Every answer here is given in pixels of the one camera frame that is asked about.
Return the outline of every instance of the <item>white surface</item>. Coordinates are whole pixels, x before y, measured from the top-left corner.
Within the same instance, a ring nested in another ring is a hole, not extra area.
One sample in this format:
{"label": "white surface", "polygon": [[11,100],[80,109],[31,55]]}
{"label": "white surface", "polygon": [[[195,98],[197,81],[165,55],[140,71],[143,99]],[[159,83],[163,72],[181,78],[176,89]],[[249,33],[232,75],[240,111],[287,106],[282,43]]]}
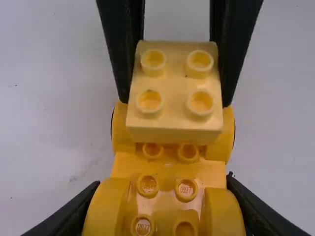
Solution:
{"label": "white surface", "polygon": [[[148,0],[145,37],[207,40],[208,5]],[[314,7],[312,0],[265,1],[234,97],[237,133],[228,165],[311,234]],[[25,232],[110,175],[116,101],[94,0],[0,1],[1,235]]]}

